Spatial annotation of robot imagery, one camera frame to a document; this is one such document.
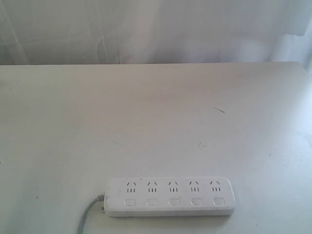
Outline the white five-outlet power strip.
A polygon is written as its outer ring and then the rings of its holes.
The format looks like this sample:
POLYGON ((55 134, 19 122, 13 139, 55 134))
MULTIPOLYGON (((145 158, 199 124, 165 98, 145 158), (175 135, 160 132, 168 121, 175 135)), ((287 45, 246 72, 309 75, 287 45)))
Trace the white five-outlet power strip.
POLYGON ((226 216, 236 198, 224 177, 126 177, 108 181, 103 207, 110 217, 226 216))

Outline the white sheer curtain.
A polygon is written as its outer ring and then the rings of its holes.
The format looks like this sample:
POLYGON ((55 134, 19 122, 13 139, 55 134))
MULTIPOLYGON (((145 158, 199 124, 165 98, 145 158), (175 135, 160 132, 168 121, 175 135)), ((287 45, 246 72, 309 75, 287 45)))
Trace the white sheer curtain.
POLYGON ((2 65, 297 61, 309 0, 3 0, 2 65))

